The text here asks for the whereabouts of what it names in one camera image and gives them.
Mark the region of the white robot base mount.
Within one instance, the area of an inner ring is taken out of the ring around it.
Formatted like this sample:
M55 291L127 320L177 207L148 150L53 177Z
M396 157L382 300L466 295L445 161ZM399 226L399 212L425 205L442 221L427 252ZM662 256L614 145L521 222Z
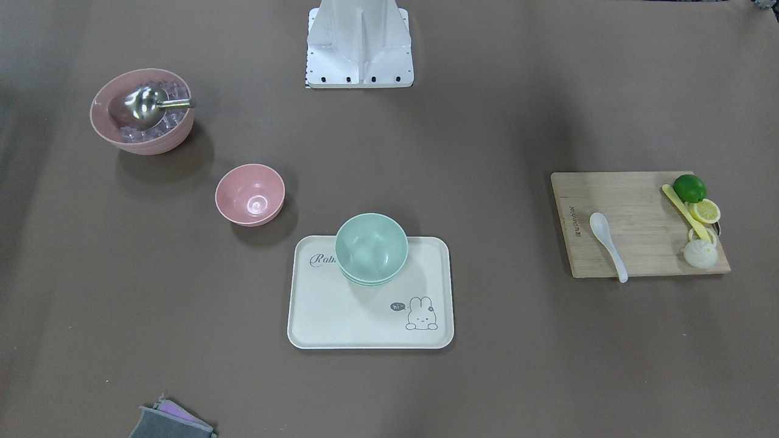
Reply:
M308 14L311 89L401 88L414 83L411 27L395 1L322 1Z

